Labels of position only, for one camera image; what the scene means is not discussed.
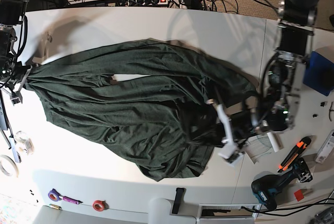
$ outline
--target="red tape roll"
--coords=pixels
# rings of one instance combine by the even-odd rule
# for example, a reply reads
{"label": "red tape roll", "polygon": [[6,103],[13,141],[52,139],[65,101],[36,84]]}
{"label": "red tape roll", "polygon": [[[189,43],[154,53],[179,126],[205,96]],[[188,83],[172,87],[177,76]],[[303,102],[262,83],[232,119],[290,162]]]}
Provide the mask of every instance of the red tape roll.
{"label": "red tape roll", "polygon": [[104,210],[104,202],[103,201],[94,201],[93,208],[96,211],[102,212]]}

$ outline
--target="blue case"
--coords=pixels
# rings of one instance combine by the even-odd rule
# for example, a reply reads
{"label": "blue case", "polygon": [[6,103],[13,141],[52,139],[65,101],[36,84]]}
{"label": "blue case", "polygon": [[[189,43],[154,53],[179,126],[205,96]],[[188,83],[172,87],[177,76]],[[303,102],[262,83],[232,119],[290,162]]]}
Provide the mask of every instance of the blue case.
{"label": "blue case", "polygon": [[321,77],[325,71],[329,69],[333,72],[334,79],[334,63],[326,59],[317,52],[311,53],[311,59],[309,61],[309,67],[305,71],[303,83],[308,87],[320,92],[321,94],[328,96],[329,93],[334,89],[334,86],[331,88],[326,88],[323,86]]}

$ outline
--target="orange box cutter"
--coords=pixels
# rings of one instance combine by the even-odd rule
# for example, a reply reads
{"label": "orange box cutter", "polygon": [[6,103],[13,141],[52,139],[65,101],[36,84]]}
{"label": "orange box cutter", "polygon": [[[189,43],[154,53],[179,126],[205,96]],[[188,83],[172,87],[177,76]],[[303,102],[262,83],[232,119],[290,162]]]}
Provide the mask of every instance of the orange box cutter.
{"label": "orange box cutter", "polygon": [[290,165],[293,163],[293,161],[304,152],[304,150],[309,146],[310,143],[311,143],[311,138],[309,137],[302,138],[302,140],[292,148],[288,156],[278,166],[279,169],[277,170],[277,172],[280,173],[288,169]]}

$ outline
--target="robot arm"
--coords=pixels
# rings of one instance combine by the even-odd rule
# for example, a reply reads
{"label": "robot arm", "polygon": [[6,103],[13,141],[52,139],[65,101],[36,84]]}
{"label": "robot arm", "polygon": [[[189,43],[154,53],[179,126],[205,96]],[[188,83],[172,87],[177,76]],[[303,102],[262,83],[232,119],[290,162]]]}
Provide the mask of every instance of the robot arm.
{"label": "robot arm", "polygon": [[[20,91],[14,92],[14,85],[21,82],[28,75],[30,66],[22,66],[18,62],[18,57],[25,47],[28,29],[28,20],[25,16],[29,0],[0,0],[0,81],[1,88],[8,88],[13,104],[20,103],[22,97]],[[18,46],[18,51],[14,50],[17,42],[15,25],[24,27],[23,44]]]}
{"label": "robot arm", "polygon": [[[294,127],[306,64],[312,51],[318,2],[319,0],[280,2],[275,54],[267,63],[260,81],[257,109],[255,112],[248,109],[248,113],[244,111],[251,128],[248,128],[243,142],[235,134],[222,141],[225,145],[220,156],[228,163],[233,164],[238,159],[242,146],[249,137],[268,131],[279,133]],[[266,77],[269,87],[264,89]],[[224,124],[224,128],[227,127],[231,128],[229,132],[240,132],[233,115],[229,124]]]}

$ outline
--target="white tape roll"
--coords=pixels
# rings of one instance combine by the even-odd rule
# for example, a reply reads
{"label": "white tape roll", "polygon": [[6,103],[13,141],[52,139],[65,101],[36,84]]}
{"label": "white tape roll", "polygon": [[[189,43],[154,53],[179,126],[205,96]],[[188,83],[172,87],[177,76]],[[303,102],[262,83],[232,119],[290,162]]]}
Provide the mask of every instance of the white tape roll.
{"label": "white tape roll", "polygon": [[272,145],[274,152],[278,152],[281,149],[281,147],[279,146],[275,138],[275,135],[272,132],[268,132],[267,134],[268,134],[268,137],[269,137],[269,140],[270,140],[270,143]]}
{"label": "white tape roll", "polygon": [[19,175],[19,170],[16,164],[8,156],[0,155],[0,171],[6,176],[17,177]]}
{"label": "white tape roll", "polygon": [[34,152],[34,147],[31,139],[24,132],[17,132],[14,136],[16,149],[21,154],[31,155]]}

